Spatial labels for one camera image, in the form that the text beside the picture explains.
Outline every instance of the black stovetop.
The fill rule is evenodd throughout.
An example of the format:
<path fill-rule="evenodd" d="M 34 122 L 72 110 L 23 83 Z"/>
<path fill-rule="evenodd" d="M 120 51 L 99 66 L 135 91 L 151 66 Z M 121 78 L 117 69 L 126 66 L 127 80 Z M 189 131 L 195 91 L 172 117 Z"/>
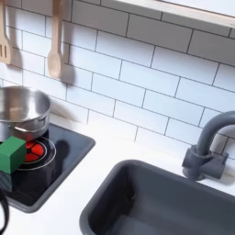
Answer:
<path fill-rule="evenodd" d="M 50 124 L 45 135 L 27 143 L 27 159 L 18 170 L 0 172 L 9 205 L 38 210 L 94 145 L 91 138 Z"/>

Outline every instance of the hanging utensil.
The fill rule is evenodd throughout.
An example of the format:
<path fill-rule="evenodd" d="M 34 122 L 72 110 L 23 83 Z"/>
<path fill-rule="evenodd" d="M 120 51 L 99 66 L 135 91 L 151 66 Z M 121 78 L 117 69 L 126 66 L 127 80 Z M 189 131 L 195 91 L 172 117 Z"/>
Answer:
<path fill-rule="evenodd" d="M 0 62 L 9 64 L 12 58 L 12 45 L 6 35 L 5 0 L 0 0 Z"/>
<path fill-rule="evenodd" d="M 52 40 L 51 50 L 48 56 L 48 69 L 50 76 L 59 78 L 62 76 L 62 12 L 63 0 L 53 0 L 52 12 Z"/>

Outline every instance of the wall shelf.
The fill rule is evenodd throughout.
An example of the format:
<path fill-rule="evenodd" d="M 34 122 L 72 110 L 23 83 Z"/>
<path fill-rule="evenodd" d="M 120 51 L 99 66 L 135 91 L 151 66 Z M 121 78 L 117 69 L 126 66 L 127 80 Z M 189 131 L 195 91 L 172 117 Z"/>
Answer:
<path fill-rule="evenodd" d="M 174 3 L 166 3 L 157 0 L 117 0 L 117 1 L 136 6 L 143 6 L 146 8 L 167 12 L 182 17 L 190 17 L 206 21 L 209 23 L 222 25 L 225 27 L 235 28 L 235 17 L 222 15 L 220 13 L 215 13 L 215 12 L 209 12 L 202 9 L 196 9 L 190 6 L 181 6 Z"/>

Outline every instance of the faucet spout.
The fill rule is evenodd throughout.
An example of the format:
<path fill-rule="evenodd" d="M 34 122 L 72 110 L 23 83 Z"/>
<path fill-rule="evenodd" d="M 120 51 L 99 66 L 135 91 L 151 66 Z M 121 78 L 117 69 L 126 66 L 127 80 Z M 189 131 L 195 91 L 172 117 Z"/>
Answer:
<path fill-rule="evenodd" d="M 183 173 L 187 178 L 194 181 L 202 180 L 206 175 L 221 178 L 229 155 L 216 158 L 210 151 L 210 146 L 217 132 L 230 125 L 235 125 L 235 111 L 217 115 L 205 125 L 197 145 L 186 152 Z"/>
<path fill-rule="evenodd" d="M 235 111 L 219 114 L 208 121 L 197 142 L 197 154 L 208 155 L 209 148 L 217 132 L 229 125 L 235 125 Z"/>

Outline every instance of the pot rim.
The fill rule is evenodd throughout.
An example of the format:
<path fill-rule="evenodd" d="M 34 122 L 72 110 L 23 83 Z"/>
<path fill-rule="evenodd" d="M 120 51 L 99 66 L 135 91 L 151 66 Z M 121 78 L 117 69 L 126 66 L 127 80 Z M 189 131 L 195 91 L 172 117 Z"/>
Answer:
<path fill-rule="evenodd" d="M 34 118 L 27 118 L 27 119 L 16 120 L 16 121 L 14 121 L 14 120 L 4 120 L 4 119 L 1 119 L 1 118 L 0 118 L 0 122 L 2 122 L 2 123 L 22 123 L 22 124 L 23 124 L 23 123 L 26 123 L 26 122 L 29 122 L 29 121 L 32 121 L 32 120 L 35 120 L 35 119 L 39 119 L 39 118 L 42 118 L 42 117 L 46 117 L 46 116 L 50 113 L 50 111 L 51 111 L 51 106 L 52 106 L 51 99 L 50 99 L 50 97 L 49 97 L 47 94 L 45 94 L 44 92 L 41 92 L 40 90 L 35 89 L 35 88 L 32 88 L 32 87 L 26 87 L 26 86 L 8 86 L 8 87 L 0 87 L 0 90 L 6 90 L 6 89 L 22 89 L 22 90 L 30 90 L 30 91 L 32 91 L 32 92 L 41 93 L 41 94 L 45 95 L 45 96 L 49 99 L 49 101 L 50 101 L 50 106 L 49 106 L 48 110 L 47 110 L 44 114 L 39 115 L 39 116 L 34 117 Z"/>

